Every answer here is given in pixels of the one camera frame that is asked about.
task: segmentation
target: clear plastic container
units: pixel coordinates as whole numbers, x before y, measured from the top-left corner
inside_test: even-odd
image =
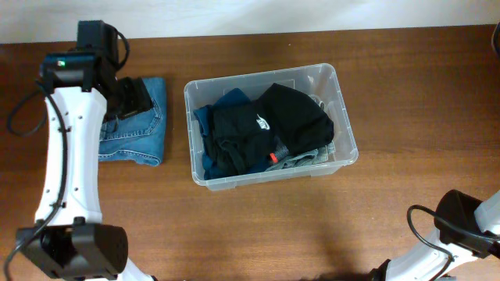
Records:
[[[251,100],[255,100],[273,83],[314,95],[315,98],[324,102],[325,112],[334,121],[335,132],[334,150],[328,155],[328,161],[317,165],[279,171],[203,180],[205,173],[202,166],[203,140],[193,110],[205,105],[213,105],[220,97],[236,87],[240,88]],[[193,180],[210,190],[225,190],[245,184],[265,183],[297,176],[329,175],[345,165],[351,165],[359,155],[337,74],[334,67],[326,63],[264,73],[191,81],[184,88],[184,99],[186,101],[187,133],[189,134]]]

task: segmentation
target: white logo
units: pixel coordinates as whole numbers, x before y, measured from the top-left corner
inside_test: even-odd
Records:
[[[271,127],[269,127],[269,124],[267,123],[267,121],[264,118],[260,117],[259,114],[257,114],[257,117],[259,117],[257,119],[257,123],[259,124],[260,129],[263,129],[263,130],[271,129]]]

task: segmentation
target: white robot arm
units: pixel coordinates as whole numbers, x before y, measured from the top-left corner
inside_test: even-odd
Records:
[[[126,45],[118,63],[117,37]],[[35,226],[18,229],[16,248],[47,276],[66,280],[153,281],[128,258],[125,230],[102,224],[98,198],[98,147],[104,120],[149,110],[142,80],[116,79],[130,49],[102,21],[78,25],[77,48],[49,54],[41,65],[41,91],[48,110],[45,186]]]
[[[101,124],[106,113],[106,99],[92,88],[83,92],[81,87],[59,87],[52,95],[62,113],[68,140],[68,173],[63,208],[59,209],[49,226],[70,226],[75,218],[86,223],[102,223],[101,207],[98,197],[98,148]],[[57,200],[61,177],[63,155],[61,153],[61,127],[54,108],[46,99],[49,138],[45,187],[35,213],[35,222],[43,220],[52,211],[51,205]],[[92,279],[104,281],[106,278]],[[119,281],[152,281],[154,277],[144,274],[129,258],[125,269],[118,274]]]
[[[426,211],[424,207],[416,209]],[[500,258],[500,191],[480,202],[452,190],[441,199],[435,213],[426,212],[439,218],[434,220],[436,227],[425,239],[434,248],[418,243],[407,254],[374,269],[370,281],[436,280],[469,261],[491,254]],[[451,261],[446,251],[452,256]]]

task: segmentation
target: wooden table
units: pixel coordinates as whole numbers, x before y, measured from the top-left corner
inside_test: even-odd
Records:
[[[500,61],[493,26],[131,40],[120,76],[167,82],[164,163],[99,164],[104,223],[122,226],[130,256],[159,280],[297,280],[364,273],[407,252],[413,204],[435,208],[458,189],[480,199],[500,181]],[[1,124],[34,89],[45,54],[74,43],[0,45]],[[191,80],[333,65],[359,159],[331,176],[210,192],[191,178],[183,88]],[[33,101],[16,124],[40,118]],[[47,127],[18,138],[2,125],[0,259],[31,226],[45,177]],[[416,215],[422,233],[432,226]],[[498,280],[494,258],[461,280]],[[16,280],[46,277],[21,255]]]

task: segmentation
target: jeans back pocket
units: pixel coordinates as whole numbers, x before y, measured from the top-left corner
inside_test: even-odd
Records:
[[[148,136],[160,123],[162,111],[151,97],[153,108],[125,120],[112,120],[102,124],[100,141],[111,141],[128,137]]]

